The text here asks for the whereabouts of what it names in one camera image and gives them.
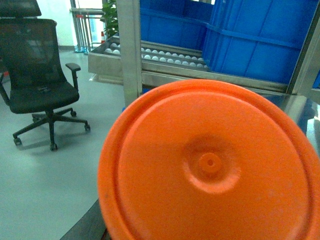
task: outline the white wall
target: white wall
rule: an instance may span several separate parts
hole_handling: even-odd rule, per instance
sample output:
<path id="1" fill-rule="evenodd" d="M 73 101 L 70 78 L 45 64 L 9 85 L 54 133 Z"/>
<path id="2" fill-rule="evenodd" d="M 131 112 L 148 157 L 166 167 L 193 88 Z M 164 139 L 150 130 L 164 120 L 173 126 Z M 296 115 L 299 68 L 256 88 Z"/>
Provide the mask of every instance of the white wall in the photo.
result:
<path id="1" fill-rule="evenodd" d="M 37 2 L 42 13 L 39 18 L 57 22 L 56 34 L 59 46 L 76 45 L 70 0 L 37 0 Z"/>

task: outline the chair headrest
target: chair headrest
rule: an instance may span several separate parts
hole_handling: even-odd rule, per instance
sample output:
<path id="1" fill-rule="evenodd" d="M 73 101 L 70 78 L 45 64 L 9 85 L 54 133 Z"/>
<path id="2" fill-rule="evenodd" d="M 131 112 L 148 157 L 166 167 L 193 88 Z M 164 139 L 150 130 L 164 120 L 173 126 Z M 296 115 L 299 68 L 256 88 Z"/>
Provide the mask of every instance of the chair headrest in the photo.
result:
<path id="1" fill-rule="evenodd" d="M 41 16 L 37 0 L 0 0 L 0 17 L 37 16 Z"/>

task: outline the orange lid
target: orange lid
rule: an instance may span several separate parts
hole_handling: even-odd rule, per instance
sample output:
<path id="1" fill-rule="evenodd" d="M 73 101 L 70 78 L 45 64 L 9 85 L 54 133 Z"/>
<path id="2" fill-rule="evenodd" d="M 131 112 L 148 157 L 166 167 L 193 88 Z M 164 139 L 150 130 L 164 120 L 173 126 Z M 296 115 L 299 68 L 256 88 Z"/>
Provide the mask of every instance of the orange lid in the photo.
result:
<path id="1" fill-rule="evenodd" d="M 320 239 L 320 167 L 299 127 L 249 90 L 157 87 L 111 128 L 98 194 L 113 240 Z"/>

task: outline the lid center knob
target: lid center knob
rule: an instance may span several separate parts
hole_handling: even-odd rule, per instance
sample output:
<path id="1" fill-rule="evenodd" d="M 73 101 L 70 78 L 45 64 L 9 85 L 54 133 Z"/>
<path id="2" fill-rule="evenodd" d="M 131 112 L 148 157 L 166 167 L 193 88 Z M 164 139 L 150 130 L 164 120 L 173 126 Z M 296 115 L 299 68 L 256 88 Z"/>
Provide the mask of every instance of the lid center knob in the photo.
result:
<path id="1" fill-rule="evenodd" d="M 209 174 L 214 174 L 218 172 L 221 167 L 222 167 L 222 162 L 220 157 L 215 155 L 212 152 L 207 152 L 204 153 L 200 158 L 199 158 L 199 166 L 200 168 Z"/>

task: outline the chair seat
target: chair seat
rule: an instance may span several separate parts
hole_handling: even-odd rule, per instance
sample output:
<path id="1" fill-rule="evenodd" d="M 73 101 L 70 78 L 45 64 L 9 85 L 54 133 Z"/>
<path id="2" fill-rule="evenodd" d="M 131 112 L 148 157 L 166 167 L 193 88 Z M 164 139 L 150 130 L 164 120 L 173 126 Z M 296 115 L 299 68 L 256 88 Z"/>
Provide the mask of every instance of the chair seat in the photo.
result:
<path id="1" fill-rule="evenodd" d="M 72 104 L 78 99 L 78 90 L 68 82 L 12 89 L 10 110 L 15 114 L 50 111 Z"/>

